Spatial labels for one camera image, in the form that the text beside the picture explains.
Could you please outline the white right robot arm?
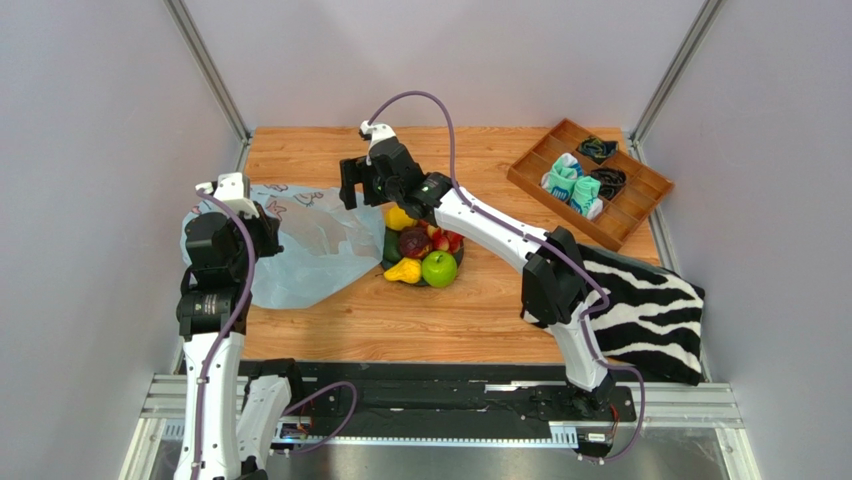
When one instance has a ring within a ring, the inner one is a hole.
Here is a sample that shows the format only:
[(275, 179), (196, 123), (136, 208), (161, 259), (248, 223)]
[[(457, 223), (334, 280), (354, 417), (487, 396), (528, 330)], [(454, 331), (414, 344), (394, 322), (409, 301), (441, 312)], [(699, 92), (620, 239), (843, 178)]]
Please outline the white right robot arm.
[(473, 198), (449, 176), (424, 172), (408, 149), (390, 138), (367, 155), (340, 163), (340, 198), (347, 209), (394, 203), (410, 217), (462, 235), (505, 261), (521, 276), (521, 317), (556, 341), (567, 382), (600, 409), (615, 382), (588, 316), (606, 306), (599, 284), (586, 272), (579, 246), (566, 229), (551, 232), (525, 225)]

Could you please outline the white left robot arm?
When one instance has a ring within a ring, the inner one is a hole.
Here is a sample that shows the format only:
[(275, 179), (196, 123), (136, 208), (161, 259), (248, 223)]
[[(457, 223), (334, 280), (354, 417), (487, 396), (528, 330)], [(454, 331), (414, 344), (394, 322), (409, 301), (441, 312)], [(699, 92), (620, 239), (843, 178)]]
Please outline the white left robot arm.
[(265, 479), (278, 419), (302, 389), (291, 359), (263, 361), (242, 400), (238, 373), (258, 259), (282, 252), (259, 204), (236, 216), (208, 212), (184, 228), (190, 265), (176, 307), (186, 365), (186, 411), (177, 479)]

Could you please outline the light blue printed plastic bag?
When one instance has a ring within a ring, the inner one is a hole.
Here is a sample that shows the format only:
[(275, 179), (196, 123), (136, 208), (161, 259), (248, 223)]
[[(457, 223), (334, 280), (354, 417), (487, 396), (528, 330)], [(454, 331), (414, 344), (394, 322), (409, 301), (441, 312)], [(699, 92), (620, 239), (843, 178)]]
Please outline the light blue printed plastic bag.
[(250, 188), (250, 198), (280, 221), (283, 247), (255, 266), (254, 306), (311, 307), (366, 275), (383, 258), (381, 211), (346, 209), (337, 188), (260, 184)]

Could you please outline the green apple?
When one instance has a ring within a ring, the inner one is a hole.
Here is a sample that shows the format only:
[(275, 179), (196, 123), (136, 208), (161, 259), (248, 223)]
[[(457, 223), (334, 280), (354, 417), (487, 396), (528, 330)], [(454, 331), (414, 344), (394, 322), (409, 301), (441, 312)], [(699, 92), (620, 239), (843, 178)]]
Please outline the green apple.
[(431, 252), (422, 260), (421, 275), (422, 279), (431, 287), (447, 287), (455, 281), (458, 275), (457, 260), (449, 252)]

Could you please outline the dark red apple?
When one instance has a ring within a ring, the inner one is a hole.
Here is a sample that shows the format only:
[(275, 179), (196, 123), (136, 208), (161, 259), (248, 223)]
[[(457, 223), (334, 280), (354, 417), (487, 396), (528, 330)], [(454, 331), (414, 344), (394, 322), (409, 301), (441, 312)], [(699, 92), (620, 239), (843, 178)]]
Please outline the dark red apple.
[(421, 260), (433, 249), (427, 231), (420, 227), (404, 229), (398, 239), (400, 253), (405, 258)]

